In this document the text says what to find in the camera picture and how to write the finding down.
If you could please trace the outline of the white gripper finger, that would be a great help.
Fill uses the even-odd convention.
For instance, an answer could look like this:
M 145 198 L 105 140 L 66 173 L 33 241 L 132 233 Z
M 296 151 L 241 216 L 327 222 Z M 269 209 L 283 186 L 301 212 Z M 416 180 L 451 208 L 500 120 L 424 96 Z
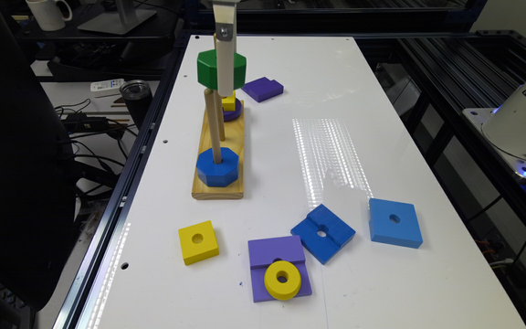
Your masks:
M 234 53 L 236 52 L 237 1 L 213 2 L 217 33 L 217 79 L 218 93 L 231 96 L 234 91 Z

